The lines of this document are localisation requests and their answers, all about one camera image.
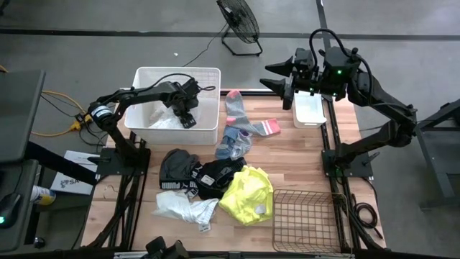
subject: fan stand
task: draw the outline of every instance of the fan stand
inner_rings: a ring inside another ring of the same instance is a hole
[[[264,51],[264,50],[262,49],[262,47],[260,46],[259,40],[256,40],[256,43],[257,43],[257,46],[259,46],[260,52],[258,52],[258,53],[244,53],[244,54],[235,53],[235,52],[225,43],[225,40],[224,40],[225,37],[228,35],[229,30],[230,30],[230,26],[227,27],[227,29],[226,29],[224,35],[222,36],[222,44],[224,44],[225,47],[227,47],[227,48],[230,50],[230,52],[231,52],[232,55],[236,55],[236,56],[257,56],[257,57],[259,57],[259,55],[262,54],[262,52]]]

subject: white cloth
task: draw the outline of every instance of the white cloth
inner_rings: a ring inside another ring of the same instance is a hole
[[[182,191],[165,191],[157,194],[157,209],[152,214],[189,223],[209,224],[218,202],[218,199],[208,199],[190,203]]]

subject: black garment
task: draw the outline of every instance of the black garment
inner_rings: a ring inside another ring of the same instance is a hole
[[[204,165],[196,164],[192,176],[195,177],[200,198],[202,200],[222,199],[226,187],[233,180],[233,175],[241,171],[244,165],[246,165],[244,158],[237,160],[227,158]]]
[[[196,163],[197,155],[190,155],[186,150],[171,150],[160,166],[160,188],[189,188],[190,182],[193,183],[191,173]]]

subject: clothing pile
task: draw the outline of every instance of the clothing pile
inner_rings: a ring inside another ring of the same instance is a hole
[[[160,188],[154,215],[199,224],[209,231],[217,205],[244,225],[272,217],[273,187],[261,168],[247,165],[244,159],[252,137],[267,137],[280,132],[276,119],[251,124],[242,95],[234,90],[226,96],[227,120],[224,137],[216,148],[216,160],[200,163],[186,150],[171,150],[160,166]],[[202,201],[190,202],[198,195]]]

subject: wire basket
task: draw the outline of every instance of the wire basket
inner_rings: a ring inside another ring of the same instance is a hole
[[[275,190],[273,198],[272,241],[276,251],[349,256],[341,253],[339,239],[343,228],[344,240],[349,242],[348,215],[333,203],[334,199],[346,201],[343,194]]]

